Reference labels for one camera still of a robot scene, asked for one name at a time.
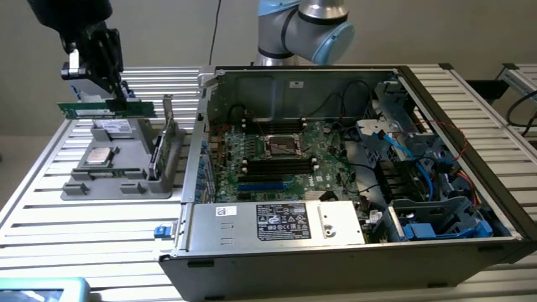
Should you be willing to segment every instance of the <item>robotic arm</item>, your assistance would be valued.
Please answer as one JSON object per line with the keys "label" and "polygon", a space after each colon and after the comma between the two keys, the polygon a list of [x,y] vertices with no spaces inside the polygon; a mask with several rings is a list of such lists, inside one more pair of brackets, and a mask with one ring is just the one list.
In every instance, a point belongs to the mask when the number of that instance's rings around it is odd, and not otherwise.
{"label": "robotic arm", "polygon": [[105,100],[111,111],[127,106],[129,88],[119,32],[107,28],[113,15],[109,0],[29,0],[39,22],[61,34],[70,61],[62,78],[85,101]]}
{"label": "robotic arm", "polygon": [[260,0],[260,42],[255,65],[318,65],[343,56],[355,36],[344,0]]}

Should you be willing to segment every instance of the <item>motherboard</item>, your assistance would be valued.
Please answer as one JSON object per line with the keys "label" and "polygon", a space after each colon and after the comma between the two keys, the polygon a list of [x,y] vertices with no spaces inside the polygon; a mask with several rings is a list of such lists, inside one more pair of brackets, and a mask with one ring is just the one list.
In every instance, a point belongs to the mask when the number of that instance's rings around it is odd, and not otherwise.
{"label": "motherboard", "polygon": [[216,202],[356,200],[352,169],[328,152],[334,123],[230,125],[212,135]]}

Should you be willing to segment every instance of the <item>blue latch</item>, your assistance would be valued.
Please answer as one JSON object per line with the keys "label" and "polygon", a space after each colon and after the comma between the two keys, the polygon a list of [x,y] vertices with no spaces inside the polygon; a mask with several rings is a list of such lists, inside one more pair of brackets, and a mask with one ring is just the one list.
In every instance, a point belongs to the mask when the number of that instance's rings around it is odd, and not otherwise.
{"label": "blue latch", "polygon": [[494,236],[494,228],[487,221],[482,220],[475,228],[462,230],[459,233],[436,234],[431,223],[410,223],[403,227],[406,237],[411,241],[487,238]]}
{"label": "blue latch", "polygon": [[171,226],[159,226],[155,229],[155,238],[171,238]]}

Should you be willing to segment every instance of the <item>aluminum workbench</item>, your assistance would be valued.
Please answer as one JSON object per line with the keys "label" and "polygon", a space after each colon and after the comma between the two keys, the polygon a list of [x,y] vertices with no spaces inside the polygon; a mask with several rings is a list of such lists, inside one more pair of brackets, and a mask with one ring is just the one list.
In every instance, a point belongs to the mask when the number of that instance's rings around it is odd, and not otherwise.
{"label": "aluminum workbench", "polygon": [[[537,220],[537,151],[454,70],[412,65],[471,144],[519,203]],[[138,96],[163,116],[165,93],[174,94],[182,128],[196,116],[198,68],[127,69]],[[153,123],[163,123],[162,118]],[[178,219],[186,156],[175,192],[167,200],[63,201],[62,187],[91,141],[89,120],[66,121],[0,212],[0,277],[82,276],[97,301],[182,301],[154,261],[154,249],[174,241],[154,239],[155,227]],[[479,273],[456,288],[387,291],[270,301],[536,301],[537,254]]]}

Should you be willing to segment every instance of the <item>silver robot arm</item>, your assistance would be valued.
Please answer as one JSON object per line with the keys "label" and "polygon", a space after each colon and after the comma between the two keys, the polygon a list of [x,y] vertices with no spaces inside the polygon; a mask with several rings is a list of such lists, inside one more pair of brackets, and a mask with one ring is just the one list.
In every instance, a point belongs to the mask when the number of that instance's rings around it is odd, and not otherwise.
{"label": "silver robot arm", "polygon": [[255,65],[332,65],[355,37],[344,0],[260,0]]}

